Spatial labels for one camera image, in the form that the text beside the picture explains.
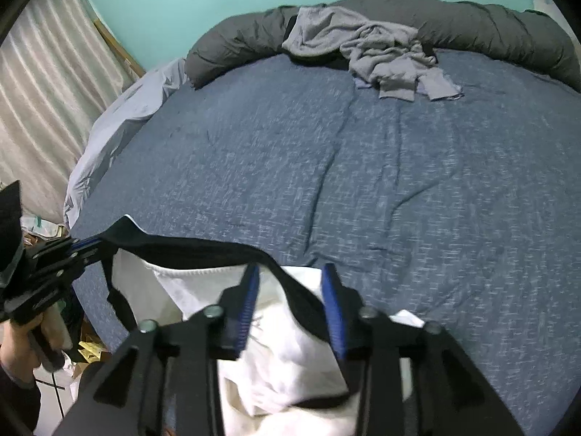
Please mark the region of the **person's left hand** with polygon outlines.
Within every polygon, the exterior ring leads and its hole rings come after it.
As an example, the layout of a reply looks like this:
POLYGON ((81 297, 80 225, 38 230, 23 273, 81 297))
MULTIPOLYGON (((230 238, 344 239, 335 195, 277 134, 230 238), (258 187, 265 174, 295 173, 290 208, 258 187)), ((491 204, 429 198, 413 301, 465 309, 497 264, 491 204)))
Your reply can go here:
POLYGON ((3 323, 1 343, 1 365, 11 378, 29 386, 34 381, 33 371, 39 367, 39 358, 29 342, 29 332, 42 323, 38 315, 26 325, 18 325, 12 320, 3 323))

